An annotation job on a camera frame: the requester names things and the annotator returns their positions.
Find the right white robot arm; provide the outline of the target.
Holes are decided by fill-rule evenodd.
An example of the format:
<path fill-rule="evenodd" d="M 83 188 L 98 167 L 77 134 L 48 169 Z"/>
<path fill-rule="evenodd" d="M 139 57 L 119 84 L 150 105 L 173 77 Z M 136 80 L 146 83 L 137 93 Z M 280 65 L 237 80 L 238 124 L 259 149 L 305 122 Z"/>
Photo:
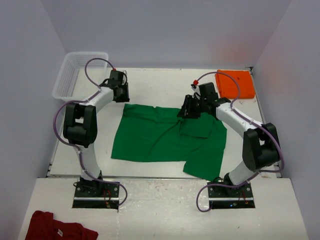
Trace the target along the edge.
<path fill-rule="evenodd" d="M 193 94 L 185 96 L 178 117 L 197 119 L 207 113 L 227 124 L 242 138 L 242 161 L 224 177 L 223 191 L 233 197 L 241 191 L 241 186 L 265 172 L 276 162 L 283 160 L 276 127 L 272 123 L 263 124 L 238 110 L 233 101 L 219 97 L 212 82 L 191 84 Z"/>

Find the green t-shirt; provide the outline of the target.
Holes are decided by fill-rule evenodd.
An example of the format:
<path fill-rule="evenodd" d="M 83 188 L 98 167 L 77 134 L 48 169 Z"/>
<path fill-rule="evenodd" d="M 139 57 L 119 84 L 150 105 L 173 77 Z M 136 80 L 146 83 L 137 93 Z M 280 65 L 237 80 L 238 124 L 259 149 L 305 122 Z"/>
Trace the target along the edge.
<path fill-rule="evenodd" d="M 125 104 L 111 158 L 140 163 L 184 162 L 183 172 L 213 181 L 220 175 L 227 129 L 203 113 L 178 117 L 178 108 Z"/>

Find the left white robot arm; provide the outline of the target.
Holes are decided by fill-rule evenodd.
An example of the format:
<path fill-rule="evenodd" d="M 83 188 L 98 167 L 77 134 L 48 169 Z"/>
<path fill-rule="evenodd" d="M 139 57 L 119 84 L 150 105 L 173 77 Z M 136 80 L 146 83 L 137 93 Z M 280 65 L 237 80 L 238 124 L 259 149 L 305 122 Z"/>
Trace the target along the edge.
<path fill-rule="evenodd" d="M 109 78 L 98 91 L 87 98 L 68 103 L 65 107 L 63 137 L 78 155 L 81 168 L 80 188 L 97 197 L 103 193 L 104 181 L 98 166 L 94 142 L 98 135 L 97 113 L 111 102 L 127 103 L 129 98 L 128 77 L 125 71 L 112 69 Z"/>

